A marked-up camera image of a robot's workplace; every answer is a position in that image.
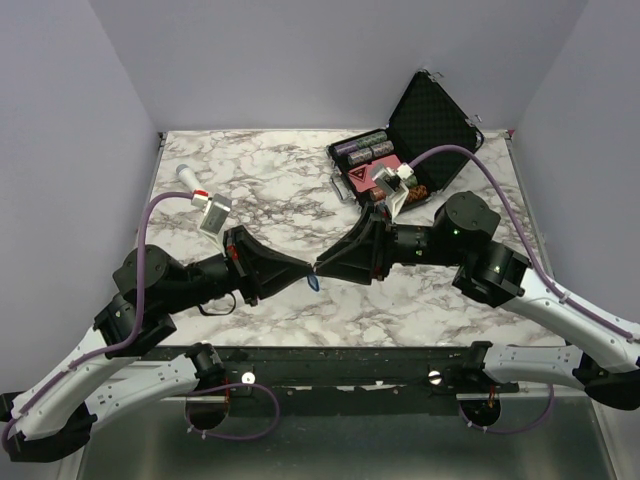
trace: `cable clip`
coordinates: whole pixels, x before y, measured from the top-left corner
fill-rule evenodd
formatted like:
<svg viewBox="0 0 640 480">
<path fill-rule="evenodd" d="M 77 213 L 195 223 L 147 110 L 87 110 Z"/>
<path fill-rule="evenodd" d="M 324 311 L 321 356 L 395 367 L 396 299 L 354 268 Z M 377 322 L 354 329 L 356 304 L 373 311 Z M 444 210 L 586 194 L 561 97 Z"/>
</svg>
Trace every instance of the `cable clip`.
<svg viewBox="0 0 640 480">
<path fill-rule="evenodd" d="M 562 298 L 560 298 L 560 305 L 564 305 L 567 303 L 567 299 L 571 296 L 571 292 L 569 290 L 565 290 Z"/>
</svg>

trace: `black metal frame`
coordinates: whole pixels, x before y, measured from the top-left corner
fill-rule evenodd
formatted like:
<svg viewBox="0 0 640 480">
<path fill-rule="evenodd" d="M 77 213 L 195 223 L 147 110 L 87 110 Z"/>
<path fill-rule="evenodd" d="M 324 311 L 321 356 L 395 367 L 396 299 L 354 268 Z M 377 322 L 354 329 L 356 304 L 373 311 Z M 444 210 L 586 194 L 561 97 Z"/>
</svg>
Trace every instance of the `black metal frame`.
<svg viewBox="0 0 640 480">
<path fill-rule="evenodd" d="M 489 342 L 470 347 L 216 347 L 230 383 L 252 372 L 271 388 L 283 415 L 457 415 L 458 394 L 518 391 L 483 372 Z M 188 347 L 156 347 L 143 360 L 170 361 Z M 429 374 L 438 372 L 433 384 Z M 231 416 L 272 415 L 251 388 L 231 392 Z"/>
</svg>

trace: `table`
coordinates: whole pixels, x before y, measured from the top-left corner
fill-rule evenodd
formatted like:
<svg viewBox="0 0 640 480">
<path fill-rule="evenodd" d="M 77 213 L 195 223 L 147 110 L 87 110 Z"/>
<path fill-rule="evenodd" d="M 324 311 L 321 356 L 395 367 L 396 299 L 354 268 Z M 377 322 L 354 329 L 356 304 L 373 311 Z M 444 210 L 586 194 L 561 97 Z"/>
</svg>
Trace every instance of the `table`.
<svg viewBox="0 0 640 480">
<path fill-rule="evenodd" d="M 325 147 L 356 133 L 348 130 L 171 132 L 153 195 L 184 191 L 175 169 L 186 163 L 205 188 L 233 200 L 226 228 L 243 224 L 268 247 L 313 263 L 349 231 L 359 217 L 354 204 L 340 203 L 329 185 Z M 504 135 L 486 133 L 478 156 L 503 185 L 534 236 Z M 502 204 L 480 170 L 469 163 L 429 204 L 401 214 L 398 223 L 429 225 L 437 208 L 455 192 L 471 190 L 503 220 L 495 235 L 523 251 Z M 181 262 L 215 254 L 196 230 L 201 213 L 182 199 L 167 200 L 151 217 L 147 243 Z M 300 280 L 257 307 L 239 305 L 227 317 L 202 317 L 197 309 L 173 315 L 178 332 L 165 345 L 207 341 L 254 346 L 466 345 L 474 340 L 520 345 L 562 345 L 537 324 L 462 297 L 451 287 L 455 269 L 394 266 L 384 282 L 353 285 L 321 278 L 320 292 Z M 215 308 L 224 310 L 220 300 Z"/>
</svg>

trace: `cable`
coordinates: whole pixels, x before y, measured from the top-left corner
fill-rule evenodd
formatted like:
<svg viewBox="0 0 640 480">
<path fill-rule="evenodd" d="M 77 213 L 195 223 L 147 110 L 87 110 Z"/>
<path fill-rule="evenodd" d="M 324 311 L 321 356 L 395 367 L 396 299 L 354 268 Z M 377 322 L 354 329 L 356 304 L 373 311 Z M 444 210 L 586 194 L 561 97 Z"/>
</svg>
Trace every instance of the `cable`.
<svg viewBox="0 0 640 480">
<path fill-rule="evenodd" d="M 149 204 L 146 206 L 144 211 L 142 212 L 142 218 L 140 219 L 140 225 L 138 227 L 138 251 L 136 256 L 137 261 L 137 269 L 136 269 L 136 285 L 144 285 L 144 264 L 145 264 L 145 247 L 146 247 L 146 238 L 147 238 L 147 225 L 149 224 L 149 218 L 151 217 L 151 212 L 156 207 L 158 203 L 162 200 L 166 200 L 167 198 L 193 198 L 193 194 L 191 193 L 183 193 L 183 192 L 168 192 L 161 193 L 157 197 L 153 198 Z M 144 319 L 144 288 L 136 289 L 136 321 L 131 329 L 131 333 L 129 336 L 124 339 L 120 343 L 115 343 L 108 347 L 98 348 L 92 352 L 85 353 L 73 360 L 67 366 L 67 370 L 63 370 L 54 375 L 47 383 L 45 383 L 40 390 L 38 390 L 20 409 L 20 414 L 26 414 L 33 405 L 40 400 L 51 388 L 53 388 L 57 383 L 62 380 L 67 373 L 77 368 L 79 365 L 82 365 L 88 360 L 95 358 L 99 355 L 103 355 L 105 353 L 117 352 L 118 350 L 122 350 L 124 348 L 129 347 L 135 339 L 137 338 L 140 330 L 142 329 L 142 321 Z M 9 449 L 9 431 L 16 424 L 18 419 L 10 420 L 6 425 L 4 430 L 2 430 L 2 447 L 5 451 L 8 452 Z"/>
<path fill-rule="evenodd" d="M 190 392 L 190 393 L 187 393 L 187 396 L 195 397 L 198 395 L 205 395 L 207 393 L 221 392 L 223 390 L 228 391 L 230 388 L 241 388 L 241 387 L 257 388 L 258 390 L 262 390 L 264 393 L 266 393 L 269 396 L 269 398 L 271 398 L 271 401 L 273 402 L 273 407 L 275 410 L 274 418 L 273 418 L 273 421 L 271 422 L 271 425 L 269 425 L 262 432 L 254 433 L 251 435 L 227 435 L 224 433 L 213 433 L 207 430 L 199 430 L 193 425 L 193 422 L 191 421 L 191 417 L 187 413 L 186 417 L 187 417 L 187 422 L 189 423 L 189 429 L 187 430 L 187 433 L 191 431 L 195 431 L 200 435 L 202 435 L 203 440 L 204 440 L 204 437 L 213 437 L 213 438 L 220 438 L 222 440 L 233 440 L 237 442 L 245 442 L 245 441 L 257 440 L 259 438 L 265 437 L 269 435 L 273 430 L 275 430 L 275 428 L 278 426 L 278 422 L 280 421 L 280 404 L 278 403 L 278 399 L 276 398 L 276 395 L 271 391 L 271 389 L 268 387 L 265 387 L 264 385 L 260 385 L 258 383 L 229 383 L 227 385 L 221 385 L 219 387 L 213 387 L 213 388 L 208 388 L 206 390 L 197 390 L 194 392 Z"/>
<path fill-rule="evenodd" d="M 236 300 L 236 296 L 232 292 L 229 292 L 229 295 L 231 295 L 231 298 L 233 298 L 233 305 L 231 306 L 231 310 L 224 313 L 212 313 L 207 312 L 202 305 L 198 305 L 198 311 L 200 312 L 200 315 L 204 317 L 224 317 L 225 315 L 231 315 L 238 306 L 238 301 Z"/>
<path fill-rule="evenodd" d="M 462 417 L 464 422 L 467 424 L 467 427 L 469 428 L 480 430 L 484 433 L 491 433 L 493 435 L 514 435 L 517 433 L 529 432 L 534 428 L 540 426 L 551 415 L 555 401 L 556 401 L 556 395 L 553 389 L 553 385 L 549 385 L 549 401 L 547 403 L 547 407 L 544 409 L 542 414 L 536 420 L 531 422 L 529 425 L 525 425 L 524 427 L 520 427 L 520 428 L 514 428 L 513 430 L 500 430 L 500 429 L 490 428 L 490 427 L 481 427 L 480 425 L 476 425 L 471 420 L 469 420 L 469 418 L 465 415 L 464 410 L 462 410 L 462 405 L 458 407 L 458 410 L 460 411 L 460 416 Z"/>
<path fill-rule="evenodd" d="M 505 195 L 504 191 L 502 190 L 502 188 L 498 184 L 498 181 L 491 174 L 489 169 L 482 163 L 482 161 L 480 161 L 480 159 L 478 157 L 476 157 L 473 153 L 471 153 L 466 148 L 460 147 L 458 145 L 441 145 L 439 147 L 435 147 L 435 148 L 432 148 L 430 150 L 427 150 L 426 152 L 424 152 L 421 155 L 418 155 L 412 162 L 409 163 L 409 166 L 411 168 L 415 168 L 423 160 L 426 160 L 427 158 L 429 158 L 429 157 L 431 157 L 433 155 L 436 155 L 438 153 L 441 153 L 441 152 L 461 153 L 464 156 L 466 156 L 467 158 L 469 158 L 470 160 L 472 160 L 473 163 L 475 163 L 478 166 L 478 168 L 480 168 L 482 173 L 484 173 L 485 177 L 487 177 L 487 180 L 489 180 L 489 183 L 491 183 L 491 185 L 495 189 L 496 193 L 500 197 L 500 200 L 502 200 L 502 204 L 504 205 L 504 208 L 507 210 L 507 214 L 509 214 L 509 218 L 511 218 L 511 221 L 513 222 L 513 225 L 516 228 L 516 232 L 518 232 L 518 236 L 520 237 L 520 240 L 522 241 L 522 244 L 523 244 L 525 250 L 527 251 L 527 254 L 529 255 L 529 258 L 530 258 L 531 263 L 533 265 L 533 269 L 535 270 L 535 272 L 540 277 L 540 280 L 542 280 L 542 282 L 545 284 L 545 286 L 551 292 L 553 292 L 553 294 L 556 297 L 558 297 L 560 300 L 562 300 L 563 303 L 566 303 L 567 305 L 573 307 L 574 309 L 576 309 L 578 312 L 582 313 L 587 318 L 590 318 L 594 322 L 602 325 L 605 328 L 608 328 L 612 332 L 615 332 L 618 335 L 623 336 L 627 340 L 633 340 L 634 339 L 633 334 L 631 332 L 628 332 L 627 330 L 618 327 L 617 325 L 609 322 L 607 319 L 601 317 L 597 313 L 592 312 L 587 307 L 584 307 L 583 305 L 579 304 L 578 302 L 572 300 L 569 297 L 569 292 L 563 292 L 558 287 L 556 287 L 556 285 L 553 282 L 553 280 L 551 280 L 547 276 L 545 271 L 542 269 L 542 265 L 538 261 L 538 258 L 536 257 L 536 254 L 533 251 L 533 247 L 531 246 L 531 244 L 527 240 L 527 237 L 526 237 L 526 235 L 524 233 L 524 228 L 522 228 L 522 225 L 520 224 L 520 221 L 516 217 L 515 211 L 513 210 L 511 205 L 509 204 L 509 200 L 507 199 L 507 196 Z"/>
</svg>

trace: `blue object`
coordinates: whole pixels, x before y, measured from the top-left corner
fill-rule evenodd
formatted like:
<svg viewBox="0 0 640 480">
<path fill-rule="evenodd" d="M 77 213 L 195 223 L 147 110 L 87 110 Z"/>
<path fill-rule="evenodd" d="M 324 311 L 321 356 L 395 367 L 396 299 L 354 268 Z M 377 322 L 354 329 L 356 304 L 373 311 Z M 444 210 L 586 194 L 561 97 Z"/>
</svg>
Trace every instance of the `blue object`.
<svg viewBox="0 0 640 480">
<path fill-rule="evenodd" d="M 320 282 L 318 282 L 318 277 L 316 277 L 313 273 L 307 275 L 307 283 L 311 287 L 311 290 L 314 292 L 320 291 Z"/>
</svg>

